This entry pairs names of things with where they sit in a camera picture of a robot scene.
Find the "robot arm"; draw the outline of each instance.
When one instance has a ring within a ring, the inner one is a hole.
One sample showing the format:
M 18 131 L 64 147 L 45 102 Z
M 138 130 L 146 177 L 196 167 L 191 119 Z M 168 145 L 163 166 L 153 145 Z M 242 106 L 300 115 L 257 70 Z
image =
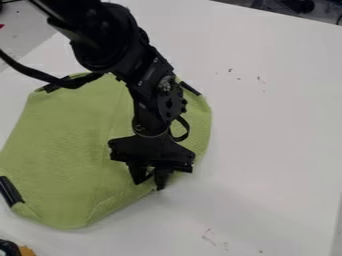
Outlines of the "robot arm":
M 27 1 L 70 39 L 82 66 L 95 75 L 111 72 L 126 83 L 134 103 L 132 128 L 136 135 L 109 142 L 112 160 L 126 162 L 136 184 L 154 175 L 158 189 L 165 187 L 170 172 L 192 172 L 195 154 L 177 142 L 186 139 L 190 130 L 181 117 L 187 104 L 183 88 L 199 93 L 176 82 L 173 67 L 149 44 L 130 11 L 100 0 Z M 180 138 L 170 131 L 175 120 L 188 131 Z M 148 167 L 155 168 L 149 175 Z

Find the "black cable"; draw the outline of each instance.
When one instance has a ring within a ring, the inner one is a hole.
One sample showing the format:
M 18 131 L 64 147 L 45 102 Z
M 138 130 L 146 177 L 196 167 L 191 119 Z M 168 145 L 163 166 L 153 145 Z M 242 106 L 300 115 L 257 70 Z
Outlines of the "black cable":
M 342 14 L 337 18 L 336 25 L 340 25 L 341 19 L 342 19 Z
M 20 2 L 23 0 L 9 0 L 9 1 L 3 1 L 2 4 L 9 4 L 9 3 L 14 3 L 14 2 Z
M 64 87 L 68 89 L 77 89 L 84 85 L 85 83 L 89 83 L 93 80 L 96 80 L 103 76 L 103 74 L 98 73 L 90 73 L 84 77 L 76 78 L 76 79 L 59 79 L 42 71 L 26 67 L 19 62 L 12 59 L 8 56 L 4 51 L 0 49 L 0 59 L 3 59 L 10 67 L 22 73 L 26 76 L 57 85 L 59 87 Z

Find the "white table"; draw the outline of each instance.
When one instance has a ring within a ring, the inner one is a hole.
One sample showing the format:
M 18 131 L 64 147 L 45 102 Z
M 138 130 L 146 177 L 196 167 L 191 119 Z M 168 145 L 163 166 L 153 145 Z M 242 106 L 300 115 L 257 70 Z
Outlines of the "white table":
M 208 98 L 205 158 L 82 230 L 30 223 L 0 201 L 0 233 L 51 256 L 328 255 L 342 191 L 342 29 L 204 0 L 119 2 Z M 60 35 L 22 62 L 60 77 L 82 71 Z M 42 83 L 12 70 L 0 81 L 2 145 Z

